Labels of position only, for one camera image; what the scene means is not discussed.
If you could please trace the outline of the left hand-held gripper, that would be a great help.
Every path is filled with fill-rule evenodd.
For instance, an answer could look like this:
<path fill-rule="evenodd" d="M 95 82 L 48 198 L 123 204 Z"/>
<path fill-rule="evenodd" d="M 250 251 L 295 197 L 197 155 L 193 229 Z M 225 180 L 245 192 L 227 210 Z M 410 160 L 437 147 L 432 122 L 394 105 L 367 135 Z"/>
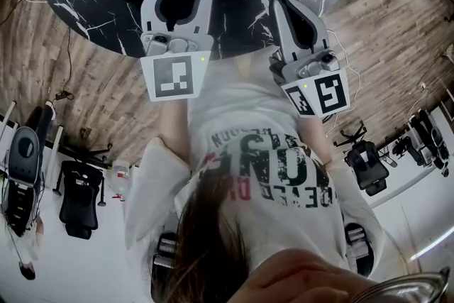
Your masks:
<path fill-rule="evenodd" d="M 213 0 L 177 0 L 173 32 L 160 10 L 162 0 L 143 0 L 140 19 L 145 56 L 140 59 L 151 101 L 199 96 L 214 39 L 209 32 Z"/>

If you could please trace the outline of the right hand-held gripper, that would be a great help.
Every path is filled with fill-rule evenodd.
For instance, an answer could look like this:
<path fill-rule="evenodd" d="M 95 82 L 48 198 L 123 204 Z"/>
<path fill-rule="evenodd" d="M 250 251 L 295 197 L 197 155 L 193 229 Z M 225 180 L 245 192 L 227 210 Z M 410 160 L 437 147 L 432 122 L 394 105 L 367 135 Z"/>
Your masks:
<path fill-rule="evenodd" d="M 322 119 L 345 111 L 350 107 L 347 75 L 327 49 L 323 21 L 297 0 L 272 0 L 270 5 L 280 49 L 270 58 L 270 71 L 297 115 Z M 298 58 L 299 50 L 322 51 Z"/>

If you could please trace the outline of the person's right forearm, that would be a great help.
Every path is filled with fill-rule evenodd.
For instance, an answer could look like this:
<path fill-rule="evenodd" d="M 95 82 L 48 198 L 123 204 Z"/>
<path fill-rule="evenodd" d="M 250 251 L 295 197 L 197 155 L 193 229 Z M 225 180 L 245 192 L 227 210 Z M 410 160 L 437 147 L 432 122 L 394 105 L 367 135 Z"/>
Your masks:
<path fill-rule="evenodd" d="M 321 119 L 299 119 L 298 134 L 306 144 L 328 166 L 333 161 L 333 145 L 326 136 Z"/>

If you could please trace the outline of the person's left forearm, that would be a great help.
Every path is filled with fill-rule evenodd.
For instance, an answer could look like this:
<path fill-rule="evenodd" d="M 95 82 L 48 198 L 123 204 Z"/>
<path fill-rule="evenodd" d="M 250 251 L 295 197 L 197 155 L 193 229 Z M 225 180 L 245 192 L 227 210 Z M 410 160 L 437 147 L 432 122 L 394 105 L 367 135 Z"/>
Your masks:
<path fill-rule="evenodd" d="M 181 160 L 189 162 L 187 100 L 178 99 L 161 103 L 158 135 L 165 146 Z"/>

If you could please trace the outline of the black office chair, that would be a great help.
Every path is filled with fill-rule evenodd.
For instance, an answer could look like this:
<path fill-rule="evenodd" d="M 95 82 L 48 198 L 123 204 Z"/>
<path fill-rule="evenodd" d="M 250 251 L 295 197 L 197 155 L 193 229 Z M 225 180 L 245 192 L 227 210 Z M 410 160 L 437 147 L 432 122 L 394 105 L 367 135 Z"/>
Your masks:
<path fill-rule="evenodd" d="M 337 148 L 351 145 L 350 150 L 343 151 L 344 161 L 353 169 L 360 190 L 373 197 L 387 188 L 389 171 L 380 160 L 376 145 L 364 139 L 366 133 L 367 128 L 360 120 L 360 127 L 353 135 L 341 130 L 340 134 L 345 140 L 341 143 L 334 141 L 333 145 Z"/>
<path fill-rule="evenodd" d="M 106 206 L 105 177 L 101 167 L 111 148 L 111 143 L 101 150 L 64 143 L 71 160 L 62 161 L 52 191 L 62 197 L 59 219 L 68 236 L 89 240 L 99 227 L 96 208 Z"/>

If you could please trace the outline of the grey office chair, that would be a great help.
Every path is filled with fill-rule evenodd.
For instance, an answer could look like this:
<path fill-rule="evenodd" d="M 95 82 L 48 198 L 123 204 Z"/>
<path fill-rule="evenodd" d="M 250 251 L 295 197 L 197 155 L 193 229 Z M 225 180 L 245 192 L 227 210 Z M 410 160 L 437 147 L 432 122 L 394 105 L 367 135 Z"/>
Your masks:
<path fill-rule="evenodd" d="M 430 151 L 434 165 L 441 171 L 443 177 L 449 176 L 448 161 L 450 154 L 439 129 L 432 124 L 428 114 L 423 109 L 419 109 L 413 114 L 409 121 L 421 142 Z"/>
<path fill-rule="evenodd" d="M 12 239 L 22 237 L 37 219 L 41 162 L 36 132 L 26 126 L 18 128 L 6 154 L 6 181 L 1 191 L 1 210 Z"/>

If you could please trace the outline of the clear plastic bottle red label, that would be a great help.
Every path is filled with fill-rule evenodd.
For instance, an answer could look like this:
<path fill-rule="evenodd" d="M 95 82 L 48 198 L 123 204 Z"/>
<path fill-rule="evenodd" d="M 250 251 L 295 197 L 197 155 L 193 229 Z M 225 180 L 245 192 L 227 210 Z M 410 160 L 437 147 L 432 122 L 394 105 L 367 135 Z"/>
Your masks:
<path fill-rule="evenodd" d="M 111 167 L 111 188 L 113 193 L 125 201 L 131 189 L 130 164 L 125 160 L 113 161 Z"/>

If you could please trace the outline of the white printed T-shirt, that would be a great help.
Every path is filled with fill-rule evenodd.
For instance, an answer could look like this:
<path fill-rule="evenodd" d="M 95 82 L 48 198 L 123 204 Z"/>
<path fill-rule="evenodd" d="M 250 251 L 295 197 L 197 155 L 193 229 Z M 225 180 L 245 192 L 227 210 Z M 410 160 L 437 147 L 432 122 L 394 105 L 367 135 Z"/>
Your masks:
<path fill-rule="evenodd" d="M 146 270 L 166 219 L 182 213 L 200 174 L 216 167 L 233 178 L 223 211 L 238 220 L 254 266 L 280 250 L 303 248 L 357 271 L 349 224 L 365 230 L 379 259 L 382 228 L 355 175 L 345 167 L 327 170 L 301 142 L 297 121 L 264 60 L 252 63 L 250 79 L 232 60 L 210 62 L 201 94 L 189 102 L 189 161 L 154 138 L 133 178 L 125 211 L 131 263 Z"/>

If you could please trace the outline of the white desk frame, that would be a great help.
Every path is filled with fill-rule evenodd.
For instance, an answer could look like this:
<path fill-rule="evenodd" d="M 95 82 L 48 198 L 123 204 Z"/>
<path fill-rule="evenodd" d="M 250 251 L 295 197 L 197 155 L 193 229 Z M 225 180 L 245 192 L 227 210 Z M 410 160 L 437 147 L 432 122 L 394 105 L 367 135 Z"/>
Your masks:
<path fill-rule="evenodd" d="M 16 102 L 12 101 L 5 113 L 5 116 L 0 114 L 0 173 L 6 172 L 6 151 L 9 149 L 13 135 L 18 128 L 17 123 L 10 123 L 9 121 L 15 107 Z M 58 126 L 54 142 L 46 143 L 46 151 L 44 152 L 45 179 L 50 179 L 52 177 L 63 131 L 64 128 L 62 126 Z"/>

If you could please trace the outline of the silver glasses frame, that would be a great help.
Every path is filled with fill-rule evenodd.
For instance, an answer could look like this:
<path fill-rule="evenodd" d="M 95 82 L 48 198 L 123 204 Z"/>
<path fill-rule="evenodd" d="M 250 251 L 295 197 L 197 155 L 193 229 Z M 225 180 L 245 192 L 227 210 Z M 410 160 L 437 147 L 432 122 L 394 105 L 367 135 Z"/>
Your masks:
<path fill-rule="evenodd" d="M 441 303 L 449 277 L 449 267 L 396 277 L 366 289 L 349 303 Z"/>

